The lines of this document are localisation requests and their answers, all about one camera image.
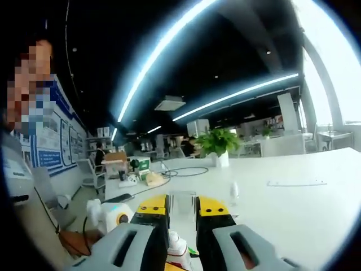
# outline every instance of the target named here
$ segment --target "office chair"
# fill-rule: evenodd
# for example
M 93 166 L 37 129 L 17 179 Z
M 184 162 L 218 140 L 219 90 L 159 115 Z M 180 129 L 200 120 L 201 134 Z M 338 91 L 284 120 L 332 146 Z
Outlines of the office chair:
M 80 159 L 77 161 L 79 170 L 83 174 L 82 186 L 92 186 L 96 190 L 96 194 L 99 195 L 99 189 L 105 186 L 104 179 L 104 166 L 99 165 L 93 167 L 90 159 Z

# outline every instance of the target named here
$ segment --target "small bottle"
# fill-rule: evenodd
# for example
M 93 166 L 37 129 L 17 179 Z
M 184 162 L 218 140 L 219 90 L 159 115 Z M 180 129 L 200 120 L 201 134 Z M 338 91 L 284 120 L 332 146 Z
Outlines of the small bottle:
M 238 185 L 236 182 L 233 182 L 231 184 L 230 196 L 231 196 L 231 206 L 237 205 L 239 192 L 238 192 Z
M 180 238 L 178 233 L 173 230 L 169 230 L 167 263 L 188 271 L 193 271 L 187 241 Z
M 236 182 L 233 182 L 230 187 L 230 209 L 229 212 L 233 219 L 237 219 L 239 217 L 239 210 L 238 210 L 238 185 Z

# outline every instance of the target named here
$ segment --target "cable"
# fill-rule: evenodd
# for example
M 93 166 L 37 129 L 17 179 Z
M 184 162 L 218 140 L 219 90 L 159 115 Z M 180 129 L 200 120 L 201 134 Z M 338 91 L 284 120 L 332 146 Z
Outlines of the cable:
M 172 169 L 170 171 L 176 171 L 178 173 L 178 171 L 181 171 L 183 169 L 205 169 L 203 172 L 199 172 L 199 173 L 194 173 L 194 174 L 188 174 L 188 175 L 175 175 L 175 177 L 192 177 L 192 176 L 197 176 L 197 175 L 201 175 L 201 174 L 204 174 L 204 173 L 207 173 L 209 171 L 208 168 L 206 167 L 186 167 L 186 168 L 175 168 L 175 169 Z
M 158 186 L 155 186 L 155 187 L 152 187 L 152 188 L 145 189 L 145 190 L 143 190 L 143 191 L 141 191 L 141 192 L 137 192 L 137 193 L 133 194 L 132 196 L 136 196 L 136 195 L 139 195 L 140 193 L 147 192 L 147 191 L 149 191 L 149 190 L 152 190 L 152 189 L 155 189 L 155 188 L 158 188 L 158 187 L 161 187 L 161 186 L 166 185 L 167 183 L 170 182 L 170 180 L 171 180 L 171 178 L 172 178 L 171 175 L 168 175 L 168 177 L 169 177 L 169 179 L 168 179 L 165 183 L 162 183 L 161 185 L 158 185 Z
M 191 176 L 201 175 L 201 174 L 207 173 L 207 172 L 209 171 L 209 169 L 206 168 L 206 167 L 185 167 L 185 168 L 169 169 L 169 168 L 166 166 L 166 164 L 163 163 L 162 160 L 160 161 L 160 163 L 162 163 L 162 164 L 164 165 L 164 167 L 166 168 L 166 171 L 165 171 L 165 172 L 161 172 L 161 174 L 162 174 L 163 176 L 169 177 L 169 179 L 168 179 L 165 183 L 163 183 L 163 184 L 161 184 L 161 185 L 159 185 L 159 186 L 155 186 L 155 187 L 152 187 L 152 188 L 145 189 L 145 190 L 143 190 L 143 191 L 140 191 L 140 192 L 137 192 L 137 193 L 133 194 L 132 196 L 136 196 L 136 195 L 139 195 L 139 194 L 141 194 L 141 193 L 143 193 L 143 192 L 146 192 L 146 191 L 149 191 L 149 190 L 152 190 L 152 189 L 155 189 L 155 188 L 164 186 L 164 185 L 166 185 L 167 183 L 170 182 L 170 180 L 171 180 L 172 177 L 191 177 Z M 183 169 L 195 169 L 195 168 L 197 168 L 197 169 L 199 169 L 199 168 L 200 168 L 200 169 L 205 169 L 205 171 L 200 172 L 200 173 L 195 173 L 195 174 L 189 174 L 189 175 L 179 175 L 179 174 L 178 174 L 178 171 L 180 171 L 180 170 L 183 170 Z
M 43 202 L 43 200 L 41 199 L 41 197 L 40 197 L 40 195 L 39 195 L 38 190 L 36 189 L 36 187 L 34 187 L 34 189 L 35 189 L 36 194 L 37 194 L 38 197 L 39 197 L 39 200 L 40 200 L 41 204 L 43 205 L 43 208 L 44 208 L 44 211 L 45 211 L 47 217 L 49 218 L 50 222 L 52 223 L 52 225 L 53 225 L 53 227 L 54 227 L 54 229 L 55 229 L 55 233 L 56 233 L 59 237 L 61 237 L 62 240 L 63 240 L 66 244 L 68 244 L 69 247 L 71 247 L 72 249 L 74 249 L 74 250 L 75 250 L 76 252 L 78 252 L 81 256 L 87 256 L 87 255 L 85 255 L 84 253 L 80 252 L 80 251 L 79 251 L 78 249 L 76 249 L 75 247 L 73 247 L 73 245 L 70 244 L 70 243 L 68 242 L 68 240 L 66 240 L 66 239 L 61 235 L 61 233 L 60 233 L 60 231 L 59 231 L 59 224 L 57 224 L 57 225 L 54 224 L 53 220 L 51 219 L 51 217 L 50 217 L 50 215 L 49 215 L 49 213 L 48 213 L 48 211 L 47 211 L 47 208 L 46 208 L 46 206 L 45 206 L 45 203 Z
M 88 220 L 88 216 L 85 217 L 84 222 L 83 222 L 83 237 L 84 237 L 84 242 L 85 242 L 85 246 L 89 251 L 89 254 L 91 255 L 91 250 L 88 244 L 88 239 L 86 239 L 86 233 L 85 233 L 85 225 L 86 225 L 86 221 Z

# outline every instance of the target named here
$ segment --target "white table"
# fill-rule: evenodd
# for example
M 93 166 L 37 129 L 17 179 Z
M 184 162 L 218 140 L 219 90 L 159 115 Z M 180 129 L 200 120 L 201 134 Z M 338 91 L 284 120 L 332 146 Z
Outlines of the white table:
M 351 147 L 354 147 L 354 134 L 353 132 L 319 132 L 317 135 L 321 138 L 322 141 L 327 143 L 327 150 L 329 150 L 329 144 L 331 143 L 331 150 L 334 148 L 334 141 L 338 139 L 351 138 Z
M 210 166 L 208 159 L 174 159 L 169 168 Z M 226 201 L 230 182 L 240 191 L 238 224 L 245 224 L 271 242 L 285 256 L 318 270 L 347 237 L 361 207 L 361 154 L 351 148 L 307 155 L 271 158 L 230 159 L 229 168 L 209 168 L 194 177 L 174 177 L 167 185 L 135 196 L 127 204 L 133 210 L 145 199 L 172 190 L 195 191 Z M 190 174 L 185 170 L 179 174 Z M 269 187 L 269 181 L 308 182 L 318 179 L 327 185 Z M 109 180 L 107 199 L 146 189 L 143 184 L 119 189 Z M 194 229 L 178 229 L 190 247 L 195 247 Z

